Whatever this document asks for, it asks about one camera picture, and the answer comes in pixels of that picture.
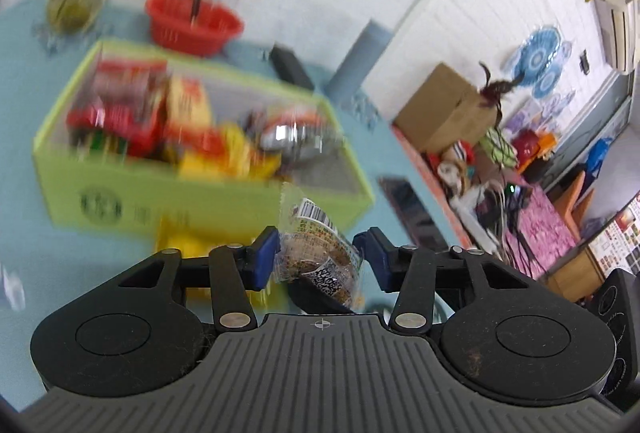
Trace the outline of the clear oat bar packet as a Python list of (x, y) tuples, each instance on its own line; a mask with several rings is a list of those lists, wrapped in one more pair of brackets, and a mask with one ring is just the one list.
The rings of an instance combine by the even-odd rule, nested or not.
[(318, 203), (300, 188), (282, 186), (274, 260), (279, 283), (299, 285), (314, 303), (331, 311), (354, 311), (360, 297), (362, 257)]

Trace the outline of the red rice cracker packet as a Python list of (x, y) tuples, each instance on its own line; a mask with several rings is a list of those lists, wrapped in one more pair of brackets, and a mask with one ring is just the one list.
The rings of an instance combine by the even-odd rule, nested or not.
[(125, 141), (129, 156), (151, 156), (164, 135), (167, 67), (163, 59), (100, 60), (66, 115), (67, 128), (100, 130)]

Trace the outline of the yellow pastry snack packet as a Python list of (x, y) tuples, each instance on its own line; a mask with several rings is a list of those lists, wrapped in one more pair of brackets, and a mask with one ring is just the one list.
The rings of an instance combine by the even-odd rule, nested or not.
[[(257, 235), (229, 234), (227, 231), (202, 231), (179, 224), (168, 216), (160, 218), (155, 238), (155, 252), (165, 249), (179, 249), (183, 257), (206, 257), (210, 250), (221, 245), (250, 245)], [(254, 309), (265, 309), (271, 295), (272, 283), (268, 281), (266, 289), (259, 292), (248, 291), (247, 295)], [(204, 302), (210, 297), (208, 288), (186, 289), (186, 301)]]

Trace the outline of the black smartphone clear case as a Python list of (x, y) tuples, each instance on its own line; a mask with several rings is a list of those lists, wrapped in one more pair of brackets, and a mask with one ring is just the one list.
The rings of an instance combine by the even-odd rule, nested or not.
[(378, 185), (414, 245), (436, 252), (449, 248), (447, 241), (435, 225), (431, 213), (427, 211), (408, 179), (382, 176), (378, 178)]

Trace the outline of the yellow chips packet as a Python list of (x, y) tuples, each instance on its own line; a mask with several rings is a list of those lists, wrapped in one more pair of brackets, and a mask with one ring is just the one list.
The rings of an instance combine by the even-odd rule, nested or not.
[(280, 154), (260, 151), (239, 124), (224, 122), (203, 133), (182, 132), (178, 144), (181, 176), (205, 179), (268, 180), (282, 164)]

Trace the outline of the pink patterned box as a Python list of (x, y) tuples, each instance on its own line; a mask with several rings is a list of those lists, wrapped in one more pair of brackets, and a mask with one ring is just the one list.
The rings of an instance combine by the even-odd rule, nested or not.
[(539, 186), (534, 187), (526, 208), (518, 212), (518, 231), (528, 248), (507, 231), (506, 252), (511, 254), (513, 267), (533, 279), (543, 276), (578, 243)]

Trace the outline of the silver snack packet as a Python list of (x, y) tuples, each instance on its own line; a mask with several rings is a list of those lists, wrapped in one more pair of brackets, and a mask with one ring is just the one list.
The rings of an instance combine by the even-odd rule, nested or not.
[(252, 111), (245, 130), (260, 151), (280, 154), (285, 163), (326, 156), (344, 144), (342, 133), (318, 109), (301, 104)]

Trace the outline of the green cardboard box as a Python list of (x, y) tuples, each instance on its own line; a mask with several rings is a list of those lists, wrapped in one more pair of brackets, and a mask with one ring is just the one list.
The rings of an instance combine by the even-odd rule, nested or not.
[(150, 45), (93, 46), (35, 137), (53, 223), (152, 235), (171, 222), (252, 237), (296, 187), (340, 229), (374, 194), (329, 104)]

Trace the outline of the brown cardboard box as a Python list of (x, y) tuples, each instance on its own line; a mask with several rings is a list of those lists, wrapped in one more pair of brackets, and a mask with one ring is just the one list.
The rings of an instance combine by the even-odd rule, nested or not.
[(441, 153), (458, 140), (475, 145), (494, 126), (497, 108), (446, 63), (439, 63), (394, 120), (416, 151)]

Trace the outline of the grey cylinder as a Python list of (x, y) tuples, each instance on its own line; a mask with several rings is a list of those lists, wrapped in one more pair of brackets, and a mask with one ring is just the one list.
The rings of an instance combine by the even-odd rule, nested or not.
[(362, 29), (331, 80), (324, 86), (324, 95), (333, 104), (352, 98), (375, 63), (386, 51), (393, 33), (371, 19)]

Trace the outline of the small black box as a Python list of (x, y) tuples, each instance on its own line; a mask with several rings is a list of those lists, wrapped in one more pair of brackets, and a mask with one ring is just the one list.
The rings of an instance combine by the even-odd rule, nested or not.
[(291, 49), (274, 45), (269, 53), (269, 59), (281, 81), (308, 92), (314, 91), (314, 83)]

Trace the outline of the red plastic basket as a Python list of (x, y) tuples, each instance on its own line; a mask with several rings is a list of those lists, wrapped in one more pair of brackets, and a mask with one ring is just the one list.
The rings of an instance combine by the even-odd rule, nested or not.
[(227, 43), (244, 31), (242, 19), (221, 4), (202, 0), (195, 18), (192, 0), (146, 0), (152, 41), (173, 52), (198, 57), (219, 54)]

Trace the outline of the white air conditioner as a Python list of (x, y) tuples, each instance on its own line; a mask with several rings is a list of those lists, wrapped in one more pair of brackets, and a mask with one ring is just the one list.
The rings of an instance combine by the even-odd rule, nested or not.
[(620, 74), (639, 63), (639, 0), (594, 0), (606, 62)]

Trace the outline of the blue wall plate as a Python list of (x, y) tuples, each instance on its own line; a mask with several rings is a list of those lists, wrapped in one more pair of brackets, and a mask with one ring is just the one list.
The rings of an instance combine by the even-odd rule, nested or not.
[(555, 90), (572, 52), (573, 43), (556, 26), (542, 26), (512, 52), (502, 70), (510, 78), (521, 78), (518, 86), (541, 100)]

